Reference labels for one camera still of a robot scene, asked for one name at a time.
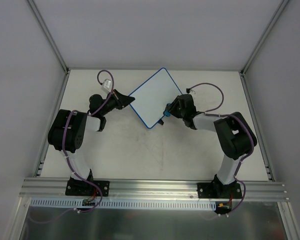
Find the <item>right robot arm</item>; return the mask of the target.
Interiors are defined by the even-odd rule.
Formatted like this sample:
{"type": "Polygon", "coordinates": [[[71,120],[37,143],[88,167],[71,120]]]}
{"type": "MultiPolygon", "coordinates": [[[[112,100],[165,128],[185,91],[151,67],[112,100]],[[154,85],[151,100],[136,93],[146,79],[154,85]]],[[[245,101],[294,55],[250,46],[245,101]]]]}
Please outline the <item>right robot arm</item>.
{"type": "Polygon", "coordinates": [[[183,120],[193,130],[215,132],[224,153],[220,169],[206,186],[198,186],[200,198],[227,199],[236,194],[237,173],[243,160],[257,145],[257,138],[240,112],[215,114],[198,111],[190,94],[178,95],[168,103],[164,115],[183,120]]]}

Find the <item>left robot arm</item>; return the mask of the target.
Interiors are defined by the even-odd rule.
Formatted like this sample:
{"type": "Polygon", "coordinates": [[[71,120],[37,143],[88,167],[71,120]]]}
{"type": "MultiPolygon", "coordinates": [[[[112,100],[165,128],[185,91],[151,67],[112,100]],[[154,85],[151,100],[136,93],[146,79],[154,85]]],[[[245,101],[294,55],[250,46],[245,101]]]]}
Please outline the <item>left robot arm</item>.
{"type": "Polygon", "coordinates": [[[85,132],[102,132],[106,125],[105,115],[114,109],[122,110],[135,98],[114,89],[103,99],[94,94],[89,98],[88,112],[60,109],[50,127],[47,140],[66,160],[70,169],[65,195],[96,197],[109,195],[110,182],[94,180],[83,154],[79,151],[85,132]]]}

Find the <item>blue framed whiteboard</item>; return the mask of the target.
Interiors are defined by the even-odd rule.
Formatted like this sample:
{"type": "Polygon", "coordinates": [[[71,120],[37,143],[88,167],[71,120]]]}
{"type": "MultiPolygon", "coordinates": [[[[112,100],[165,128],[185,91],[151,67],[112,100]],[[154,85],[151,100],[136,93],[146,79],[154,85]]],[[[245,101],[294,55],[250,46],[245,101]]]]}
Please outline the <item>blue framed whiteboard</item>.
{"type": "Polygon", "coordinates": [[[147,129],[152,129],[164,117],[167,104],[181,95],[182,91],[164,67],[137,87],[130,97],[135,100],[130,104],[147,129]]]}

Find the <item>blue whiteboard eraser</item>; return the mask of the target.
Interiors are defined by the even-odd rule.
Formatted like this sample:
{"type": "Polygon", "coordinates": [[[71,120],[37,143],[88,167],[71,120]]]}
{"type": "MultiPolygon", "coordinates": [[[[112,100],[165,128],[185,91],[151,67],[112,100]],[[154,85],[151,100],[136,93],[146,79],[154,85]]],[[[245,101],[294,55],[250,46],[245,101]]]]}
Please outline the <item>blue whiteboard eraser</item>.
{"type": "Polygon", "coordinates": [[[170,117],[171,116],[171,113],[170,113],[170,103],[168,103],[166,106],[165,106],[165,109],[164,109],[164,112],[163,112],[163,115],[165,117],[170,117]]]}

